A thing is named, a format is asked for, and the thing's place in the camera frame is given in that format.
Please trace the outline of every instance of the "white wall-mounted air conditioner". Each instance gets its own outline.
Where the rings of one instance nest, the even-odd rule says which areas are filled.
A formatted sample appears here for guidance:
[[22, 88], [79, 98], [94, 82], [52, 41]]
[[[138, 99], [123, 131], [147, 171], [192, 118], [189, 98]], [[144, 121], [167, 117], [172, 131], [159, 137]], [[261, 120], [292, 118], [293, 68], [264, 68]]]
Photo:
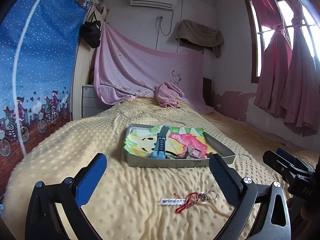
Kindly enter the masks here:
[[130, 0], [130, 5], [148, 6], [161, 9], [173, 10], [177, 0]]

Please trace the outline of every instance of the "window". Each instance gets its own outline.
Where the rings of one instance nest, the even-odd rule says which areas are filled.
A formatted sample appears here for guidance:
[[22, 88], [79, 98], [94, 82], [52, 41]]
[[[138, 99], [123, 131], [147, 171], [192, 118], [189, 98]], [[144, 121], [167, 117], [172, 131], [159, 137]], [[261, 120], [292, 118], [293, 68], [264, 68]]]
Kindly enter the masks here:
[[[285, 24], [285, 35], [286, 38], [291, 45], [291, 48], [293, 46], [293, 25], [292, 25], [292, 18], [293, 18], [293, 11], [289, 7], [289, 5], [284, 0], [276, 0], [280, 9], [280, 12], [284, 18], [284, 24]], [[259, 77], [261, 73], [261, 64], [262, 64], [262, 55], [264, 50], [268, 47], [271, 37], [274, 30], [271, 30], [265, 26], [261, 26], [259, 24], [257, 14], [255, 12], [254, 6], [252, 4], [251, 0], [246, 0], [246, 4], [250, 4], [250, 8], [248, 8], [248, 14], [249, 19], [250, 17], [253, 18], [254, 24], [250, 24], [251, 30], [252, 30], [252, 41], [253, 44], [256, 44], [256, 47], [252, 51], [253, 54], [256, 51], [256, 60], [253, 60], [254, 57], [252, 57], [252, 83], [258, 83]], [[302, 20], [303, 26], [302, 26], [302, 32], [304, 34], [304, 37], [306, 38], [306, 42], [309, 46], [310, 53], [312, 57], [314, 58], [316, 68], [320, 70], [320, 62], [319, 62], [319, 56], [320, 56], [320, 29], [316, 25], [316, 22], [314, 21], [313, 17], [310, 15], [308, 10], [303, 6], [303, 13], [304, 13], [304, 19]]]

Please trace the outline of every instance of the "tray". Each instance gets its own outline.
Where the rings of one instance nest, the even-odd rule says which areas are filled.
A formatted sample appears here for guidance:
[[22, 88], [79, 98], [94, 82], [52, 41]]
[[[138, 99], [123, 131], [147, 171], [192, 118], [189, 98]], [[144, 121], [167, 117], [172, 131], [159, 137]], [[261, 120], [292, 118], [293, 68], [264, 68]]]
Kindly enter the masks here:
[[[126, 137], [133, 130], [147, 130], [152, 128], [153, 125], [145, 124], [135, 124], [129, 125], [126, 133]], [[226, 164], [232, 164], [236, 155], [224, 144], [213, 138], [210, 134], [204, 132], [203, 135], [207, 139], [208, 143], [219, 153], [221, 158], [226, 162]], [[140, 168], [192, 168], [192, 167], [208, 167], [209, 158], [205, 159], [152, 159], [143, 158], [128, 153], [125, 149], [124, 157], [130, 167], [140, 167]]]

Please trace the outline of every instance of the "black cord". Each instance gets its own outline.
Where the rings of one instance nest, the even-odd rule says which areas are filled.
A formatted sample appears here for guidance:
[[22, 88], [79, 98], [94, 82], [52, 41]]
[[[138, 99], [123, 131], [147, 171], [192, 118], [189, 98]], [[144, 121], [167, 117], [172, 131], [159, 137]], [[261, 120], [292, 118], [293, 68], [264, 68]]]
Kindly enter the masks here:
[[161, 18], [160, 18], [160, 30], [161, 30], [161, 32], [162, 32], [162, 34], [163, 34], [164, 36], [168, 36], [168, 35], [171, 33], [171, 29], [172, 29], [173, 10], [170, 10], [170, 11], [172, 11], [172, 16], [171, 16], [171, 22], [170, 22], [170, 31], [169, 31], [168, 34], [164, 34], [164, 33], [163, 33], [163, 31], [162, 31], [162, 29], [161, 29], [162, 16], [161, 16]]

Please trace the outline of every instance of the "screw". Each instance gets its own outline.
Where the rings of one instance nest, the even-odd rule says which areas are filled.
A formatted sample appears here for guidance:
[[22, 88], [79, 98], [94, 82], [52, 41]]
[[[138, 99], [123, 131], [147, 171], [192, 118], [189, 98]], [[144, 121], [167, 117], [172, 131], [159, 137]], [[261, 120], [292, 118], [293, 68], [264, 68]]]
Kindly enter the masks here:
[[252, 179], [249, 178], [249, 177], [245, 177], [245, 178], [243, 179], [243, 181], [244, 181], [244, 183], [246, 183], [246, 184], [251, 184], [251, 183], [252, 183]]
[[36, 183], [36, 187], [41, 187], [42, 186], [42, 181], [38, 181], [37, 183]]
[[277, 181], [275, 181], [275, 182], [273, 183], [273, 185], [274, 185], [275, 187], [281, 187], [281, 184], [280, 184], [279, 182], [277, 182]]
[[73, 181], [73, 178], [72, 178], [72, 177], [67, 177], [67, 178], [64, 179], [63, 182], [64, 182], [65, 184], [70, 184], [72, 181]]

